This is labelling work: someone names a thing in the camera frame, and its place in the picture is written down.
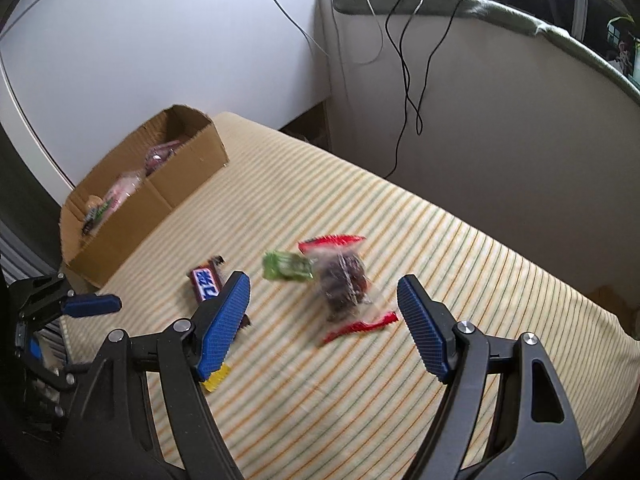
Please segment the brown cardboard box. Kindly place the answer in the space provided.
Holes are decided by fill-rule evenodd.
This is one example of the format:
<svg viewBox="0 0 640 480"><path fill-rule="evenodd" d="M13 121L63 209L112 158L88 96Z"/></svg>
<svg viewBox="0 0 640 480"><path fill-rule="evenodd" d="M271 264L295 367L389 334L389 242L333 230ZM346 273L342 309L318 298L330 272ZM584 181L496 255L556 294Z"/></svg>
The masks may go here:
<svg viewBox="0 0 640 480"><path fill-rule="evenodd" d="M149 148L181 141L175 155L147 177ZM224 144L205 113L185 105L162 110L111 149L80 181L61 209L60 239L65 265L102 287L134 250L178 206L228 164ZM104 196L121 174L144 171L134 194L92 234L82 234L86 201Z"/></svg>

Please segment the clear bag dark red pastry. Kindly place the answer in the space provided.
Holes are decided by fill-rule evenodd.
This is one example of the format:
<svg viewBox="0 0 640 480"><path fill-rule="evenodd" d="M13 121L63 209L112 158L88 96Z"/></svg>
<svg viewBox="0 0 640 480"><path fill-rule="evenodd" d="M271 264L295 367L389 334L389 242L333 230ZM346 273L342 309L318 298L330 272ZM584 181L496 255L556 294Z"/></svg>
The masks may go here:
<svg viewBox="0 0 640 480"><path fill-rule="evenodd" d="M163 144L157 144L152 146L152 148L149 148L144 159L145 175L149 177L149 175L154 171L160 169L168 159L175 155L175 152L181 145L181 141L175 140Z"/></svg>

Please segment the red-edged bag dark snack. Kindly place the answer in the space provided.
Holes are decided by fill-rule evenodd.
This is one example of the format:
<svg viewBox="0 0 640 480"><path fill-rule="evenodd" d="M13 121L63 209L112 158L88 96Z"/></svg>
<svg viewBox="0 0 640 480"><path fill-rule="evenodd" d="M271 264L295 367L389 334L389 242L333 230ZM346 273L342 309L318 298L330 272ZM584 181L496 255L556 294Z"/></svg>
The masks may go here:
<svg viewBox="0 0 640 480"><path fill-rule="evenodd" d="M361 255L366 240L361 235L331 234L298 243L298 250L311 263L326 305L322 346L344 336L377 332L399 321L396 309L368 277Z"/></svg>

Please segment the small green wrapped candy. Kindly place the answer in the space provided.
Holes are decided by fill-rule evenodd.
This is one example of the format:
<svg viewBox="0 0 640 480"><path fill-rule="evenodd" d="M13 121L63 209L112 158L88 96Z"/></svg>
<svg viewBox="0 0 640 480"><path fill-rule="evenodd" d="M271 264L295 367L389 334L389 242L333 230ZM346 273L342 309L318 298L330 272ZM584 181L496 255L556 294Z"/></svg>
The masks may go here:
<svg viewBox="0 0 640 480"><path fill-rule="evenodd" d="M295 252L266 252L262 277L268 281L308 282L314 278L310 261Z"/></svg>

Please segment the potted spider plant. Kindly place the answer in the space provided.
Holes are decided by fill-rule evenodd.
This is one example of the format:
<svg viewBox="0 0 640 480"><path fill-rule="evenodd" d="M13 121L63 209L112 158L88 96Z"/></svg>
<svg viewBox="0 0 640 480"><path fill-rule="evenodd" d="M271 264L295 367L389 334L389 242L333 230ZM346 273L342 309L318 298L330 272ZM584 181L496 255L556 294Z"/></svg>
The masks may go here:
<svg viewBox="0 0 640 480"><path fill-rule="evenodd" d="M616 11L607 20L601 18L599 35L606 43L605 59L623 76L639 84L639 25L629 11L614 0L601 0Z"/></svg>

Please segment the yellow candy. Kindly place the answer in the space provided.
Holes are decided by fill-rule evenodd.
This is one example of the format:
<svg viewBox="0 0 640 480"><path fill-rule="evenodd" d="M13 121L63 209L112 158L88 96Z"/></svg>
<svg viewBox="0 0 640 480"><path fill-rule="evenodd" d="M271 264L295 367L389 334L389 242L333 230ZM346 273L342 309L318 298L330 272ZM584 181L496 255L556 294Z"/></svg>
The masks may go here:
<svg viewBox="0 0 640 480"><path fill-rule="evenodd" d="M205 391L214 392L229 376L230 372L231 367L226 363L222 363L218 370L215 370L206 380L204 380L204 382L202 382L202 386Z"/></svg>

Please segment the snickers bar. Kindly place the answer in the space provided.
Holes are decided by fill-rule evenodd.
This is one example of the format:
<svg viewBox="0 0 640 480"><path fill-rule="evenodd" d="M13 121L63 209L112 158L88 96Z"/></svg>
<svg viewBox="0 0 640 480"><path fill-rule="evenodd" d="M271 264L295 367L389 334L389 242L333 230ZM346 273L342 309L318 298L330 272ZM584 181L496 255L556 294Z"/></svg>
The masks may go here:
<svg viewBox="0 0 640 480"><path fill-rule="evenodd" d="M208 327L215 321L218 314L226 312L224 304L218 300L226 284L221 271L223 265L224 258L213 256L188 273L198 302L198 308L193 317L197 328Z"/></svg>

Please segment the green candy packet in box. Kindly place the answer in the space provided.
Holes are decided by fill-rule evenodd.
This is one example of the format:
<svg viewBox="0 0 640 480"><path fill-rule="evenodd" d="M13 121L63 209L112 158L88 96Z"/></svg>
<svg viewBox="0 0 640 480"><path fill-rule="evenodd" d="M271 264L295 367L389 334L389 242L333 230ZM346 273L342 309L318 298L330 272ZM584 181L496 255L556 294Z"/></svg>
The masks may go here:
<svg viewBox="0 0 640 480"><path fill-rule="evenodd" d="M112 210L112 199L104 200L102 203L89 209L82 226L82 234L88 235L95 231L100 224L108 218Z"/></svg>

